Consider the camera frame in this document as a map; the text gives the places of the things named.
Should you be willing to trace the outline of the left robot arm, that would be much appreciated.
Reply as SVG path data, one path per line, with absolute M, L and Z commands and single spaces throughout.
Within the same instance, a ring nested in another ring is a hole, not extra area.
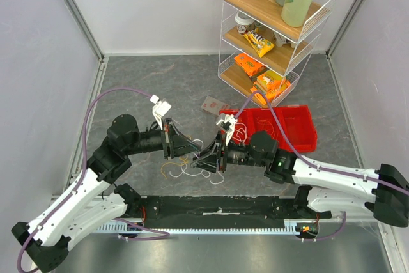
M 18 222 L 12 228 L 13 236 L 21 244 L 17 270 L 23 272 L 22 257 L 27 254 L 36 265 L 35 272 L 51 272 L 79 241 L 99 226 L 122 215 L 135 217 L 139 213 L 140 195 L 127 184 L 120 185 L 91 209 L 85 209 L 131 167 L 131 155 L 162 151 L 164 157 L 175 158 L 199 150 L 199 145 L 183 135 L 170 118 L 155 121 L 152 128 L 140 131 L 133 116 L 118 116 L 67 190 L 38 217 Z

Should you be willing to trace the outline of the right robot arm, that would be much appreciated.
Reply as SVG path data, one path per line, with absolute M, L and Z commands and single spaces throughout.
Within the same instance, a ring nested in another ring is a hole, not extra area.
M 408 227 L 408 180 L 390 164 L 377 169 L 350 168 L 320 162 L 280 149 L 264 130 L 248 145 L 229 144 L 219 132 L 213 143 L 192 161 L 192 167 L 224 172 L 228 164 L 264 167 L 264 175 L 279 184 L 299 185 L 294 213 L 302 218 L 313 212 L 372 214 L 391 226 Z

